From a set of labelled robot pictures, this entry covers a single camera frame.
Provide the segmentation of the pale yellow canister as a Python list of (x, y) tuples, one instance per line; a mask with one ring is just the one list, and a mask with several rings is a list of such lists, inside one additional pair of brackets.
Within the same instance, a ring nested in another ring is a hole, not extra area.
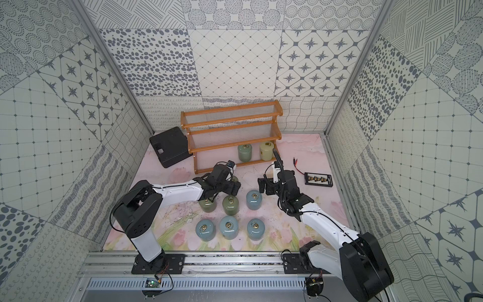
[(272, 142), (262, 142), (260, 144), (260, 158), (263, 161), (271, 161), (274, 157), (274, 144)]

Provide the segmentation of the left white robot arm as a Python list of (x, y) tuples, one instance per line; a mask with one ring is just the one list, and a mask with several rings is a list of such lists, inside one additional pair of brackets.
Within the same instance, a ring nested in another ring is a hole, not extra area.
[(119, 224), (119, 232), (125, 234), (148, 264), (162, 261), (163, 250), (152, 231), (152, 223), (160, 208), (191, 201), (213, 201), (219, 193), (237, 195), (240, 182), (233, 180), (236, 163), (218, 162), (204, 176), (178, 184), (151, 184), (137, 182), (113, 206), (109, 218)]

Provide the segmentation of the blue canister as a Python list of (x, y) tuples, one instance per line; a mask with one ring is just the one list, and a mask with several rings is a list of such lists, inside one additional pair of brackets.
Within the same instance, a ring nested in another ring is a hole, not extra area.
[(247, 224), (247, 233), (250, 240), (261, 240), (265, 233), (265, 223), (258, 218), (251, 219)]
[(225, 239), (233, 240), (238, 235), (238, 220), (234, 216), (225, 216), (221, 219), (219, 228)]
[(215, 224), (209, 219), (200, 220), (195, 228), (196, 235), (204, 242), (211, 241), (216, 236)]
[(262, 206), (262, 195), (258, 190), (251, 190), (246, 195), (246, 204), (249, 210), (258, 210)]

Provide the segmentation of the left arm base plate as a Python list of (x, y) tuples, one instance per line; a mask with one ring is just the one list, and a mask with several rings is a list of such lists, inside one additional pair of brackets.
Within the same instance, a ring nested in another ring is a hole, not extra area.
[(166, 254), (158, 255), (153, 261), (146, 261), (140, 254), (135, 258), (132, 271), (133, 275), (141, 274), (182, 274), (186, 254)]

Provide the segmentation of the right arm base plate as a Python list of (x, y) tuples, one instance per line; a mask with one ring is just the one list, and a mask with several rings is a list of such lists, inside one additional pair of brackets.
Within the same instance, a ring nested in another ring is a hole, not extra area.
[(304, 265), (298, 253), (284, 253), (280, 255), (285, 274), (319, 274), (321, 269)]

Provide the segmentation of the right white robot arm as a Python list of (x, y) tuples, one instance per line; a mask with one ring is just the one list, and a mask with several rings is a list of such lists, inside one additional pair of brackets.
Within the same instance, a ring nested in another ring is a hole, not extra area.
[(394, 283), (394, 275), (375, 236), (360, 234), (324, 212), (302, 193), (294, 171), (283, 170), (275, 178), (258, 180), (259, 191), (276, 195), (280, 209), (311, 227), (332, 247), (329, 251), (312, 241), (299, 250), (308, 269), (326, 270), (341, 279), (357, 301), (369, 301)]

